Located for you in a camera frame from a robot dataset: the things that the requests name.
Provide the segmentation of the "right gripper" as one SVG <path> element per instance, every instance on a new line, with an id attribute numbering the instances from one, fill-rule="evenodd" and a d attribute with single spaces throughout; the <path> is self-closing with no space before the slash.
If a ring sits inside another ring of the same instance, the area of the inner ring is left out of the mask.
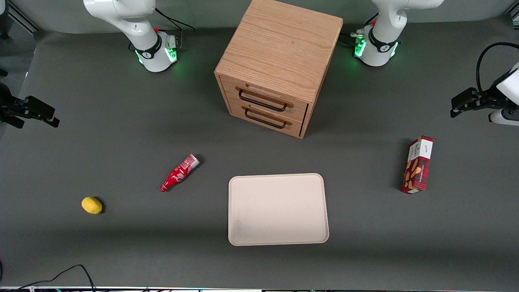
<path id="1" fill-rule="evenodd" d="M 11 94 L 9 88 L 0 83 L 0 122 L 5 122 L 15 128 L 24 127 L 24 119 L 40 120 L 53 128 L 59 126 L 59 119 L 54 117 L 55 108 L 33 96 L 19 99 Z M 25 109 L 33 115 L 24 115 Z M 8 115 L 8 111 L 14 108 L 15 115 Z"/>

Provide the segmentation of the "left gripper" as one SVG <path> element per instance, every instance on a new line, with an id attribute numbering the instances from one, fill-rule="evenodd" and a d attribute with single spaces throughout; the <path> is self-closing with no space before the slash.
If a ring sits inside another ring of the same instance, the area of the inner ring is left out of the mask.
<path id="1" fill-rule="evenodd" d="M 517 110 L 519 105 L 519 64 L 495 80 L 484 91 L 483 101 L 476 88 L 468 88 L 452 98 L 450 117 L 456 118 L 467 111 L 483 109 Z"/>

